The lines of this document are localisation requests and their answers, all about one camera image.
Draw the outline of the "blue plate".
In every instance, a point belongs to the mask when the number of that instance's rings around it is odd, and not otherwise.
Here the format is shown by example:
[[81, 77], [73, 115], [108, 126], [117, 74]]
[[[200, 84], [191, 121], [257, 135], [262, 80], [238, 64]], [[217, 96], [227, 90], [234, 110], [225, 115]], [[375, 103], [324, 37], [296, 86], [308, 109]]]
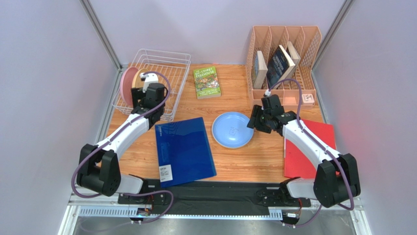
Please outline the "blue plate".
[[250, 142], [254, 130], [247, 127], [249, 118], [239, 112], [226, 112], [213, 122], [211, 133], [215, 141], [229, 149], [237, 149]]

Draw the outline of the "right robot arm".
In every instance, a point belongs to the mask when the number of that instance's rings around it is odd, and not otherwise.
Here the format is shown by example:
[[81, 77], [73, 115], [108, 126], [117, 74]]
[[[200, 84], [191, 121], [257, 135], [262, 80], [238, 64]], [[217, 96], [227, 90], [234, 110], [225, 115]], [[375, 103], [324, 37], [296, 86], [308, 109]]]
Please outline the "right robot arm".
[[314, 179], [294, 177], [280, 183], [283, 202], [306, 198], [326, 208], [338, 205], [353, 210], [353, 199], [361, 193], [356, 159], [325, 144], [295, 112], [285, 112], [276, 94], [266, 92], [261, 102], [253, 106], [247, 126], [268, 134], [277, 132], [294, 144], [316, 170]]

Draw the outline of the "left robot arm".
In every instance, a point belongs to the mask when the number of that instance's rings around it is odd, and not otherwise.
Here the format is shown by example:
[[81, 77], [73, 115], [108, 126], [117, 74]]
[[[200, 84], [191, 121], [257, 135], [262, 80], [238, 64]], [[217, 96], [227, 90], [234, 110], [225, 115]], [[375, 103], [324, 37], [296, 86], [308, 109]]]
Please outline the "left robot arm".
[[135, 92], [139, 103], [126, 121], [101, 142], [82, 147], [79, 165], [71, 179], [74, 186], [94, 191], [96, 196], [140, 192], [143, 180], [121, 174], [119, 161], [135, 140], [161, 119], [169, 89], [161, 83], [152, 83], [145, 91], [139, 88]]

